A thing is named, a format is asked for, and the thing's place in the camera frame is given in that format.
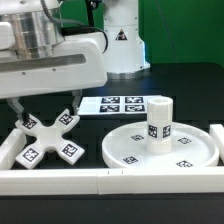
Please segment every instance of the white cross-shaped block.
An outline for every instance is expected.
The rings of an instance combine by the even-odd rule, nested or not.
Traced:
[[[16,122],[16,127],[29,136],[37,138],[36,142],[28,145],[17,157],[16,161],[27,169],[33,169],[42,159],[45,152],[56,151],[59,156],[74,165],[82,156],[84,150],[77,144],[65,140],[62,135],[70,131],[78,122],[79,116],[71,116],[66,109],[60,114],[55,123],[45,127],[42,123],[30,115],[29,122]]]

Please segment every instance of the marker sticker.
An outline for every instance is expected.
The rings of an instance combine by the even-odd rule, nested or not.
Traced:
[[[120,30],[119,34],[117,35],[116,40],[128,40],[122,29]]]

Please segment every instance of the black surface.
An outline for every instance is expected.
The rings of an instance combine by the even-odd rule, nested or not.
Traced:
[[[224,69],[216,64],[152,65],[152,72],[135,80],[108,81],[84,96],[164,95],[174,99],[174,121],[208,131],[211,123],[224,123]],[[22,98],[22,104],[45,124],[72,102],[70,93]],[[1,142],[14,128],[16,116],[0,102]],[[36,169],[105,167],[101,155],[103,137],[114,128],[145,115],[81,116],[65,138],[86,149],[75,165],[67,165],[56,153],[46,154]],[[0,197],[0,223],[223,223],[224,194],[147,194]]]

